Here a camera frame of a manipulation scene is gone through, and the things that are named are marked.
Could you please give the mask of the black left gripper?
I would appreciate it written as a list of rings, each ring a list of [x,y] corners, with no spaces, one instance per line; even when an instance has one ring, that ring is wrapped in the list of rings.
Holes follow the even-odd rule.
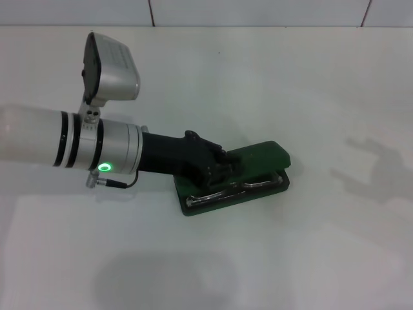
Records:
[[[140,170],[188,179],[196,187],[217,187],[239,174],[241,158],[195,132],[182,138],[143,133]]]

